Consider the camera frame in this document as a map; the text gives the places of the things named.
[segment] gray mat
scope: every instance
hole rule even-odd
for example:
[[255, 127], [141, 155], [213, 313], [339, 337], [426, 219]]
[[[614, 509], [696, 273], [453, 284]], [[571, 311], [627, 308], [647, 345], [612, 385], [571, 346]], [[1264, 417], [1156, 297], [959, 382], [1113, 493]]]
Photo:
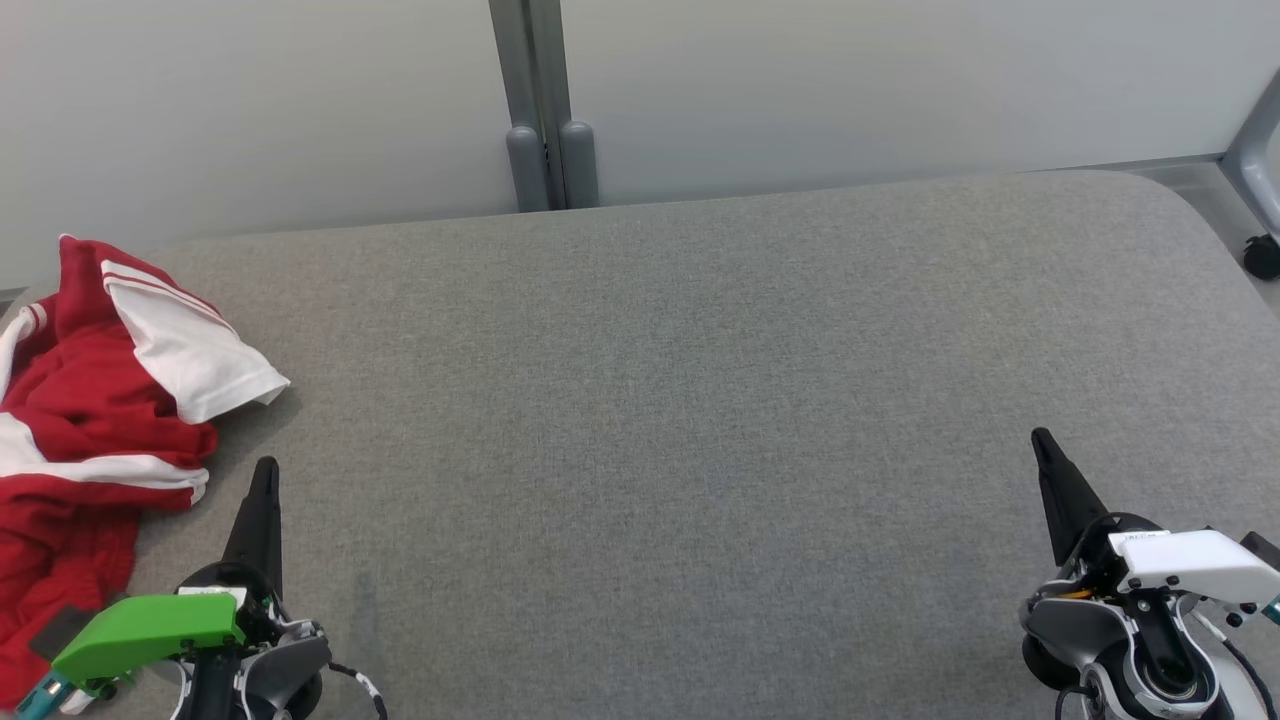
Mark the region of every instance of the gray mat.
[[[394, 717], [1048, 717], [1016, 621], [1052, 571], [1039, 424], [1112, 509], [1280, 541], [1280, 324], [1130, 176], [154, 260], [296, 384], [221, 421], [207, 497], [147, 523], [131, 591], [216, 559], [274, 454], [287, 602]], [[1275, 629], [1248, 629], [1280, 685]], [[325, 682], [317, 716], [371, 716]]]

